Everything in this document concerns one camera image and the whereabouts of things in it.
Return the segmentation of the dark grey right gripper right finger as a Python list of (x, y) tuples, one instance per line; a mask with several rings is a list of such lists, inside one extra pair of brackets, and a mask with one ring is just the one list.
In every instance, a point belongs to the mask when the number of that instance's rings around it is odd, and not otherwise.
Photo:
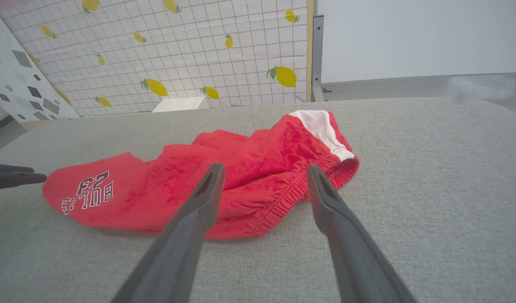
[(324, 171), (307, 169), (314, 221), (326, 236), (343, 303), (414, 303), (415, 298)]

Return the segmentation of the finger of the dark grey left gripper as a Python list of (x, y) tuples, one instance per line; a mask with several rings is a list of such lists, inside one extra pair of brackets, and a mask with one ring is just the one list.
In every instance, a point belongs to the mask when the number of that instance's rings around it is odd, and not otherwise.
[(0, 164), (0, 173), (34, 173), (35, 170), (31, 167), (21, 167), (13, 165)]
[(47, 178), (46, 175), (37, 173), (0, 172), (0, 189), (43, 183)]

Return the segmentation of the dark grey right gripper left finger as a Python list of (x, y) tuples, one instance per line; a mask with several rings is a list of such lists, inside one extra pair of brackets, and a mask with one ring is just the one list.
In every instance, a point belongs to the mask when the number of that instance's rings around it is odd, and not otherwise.
[(114, 303), (187, 303), (206, 233), (219, 212), (225, 167), (215, 163), (122, 284)]

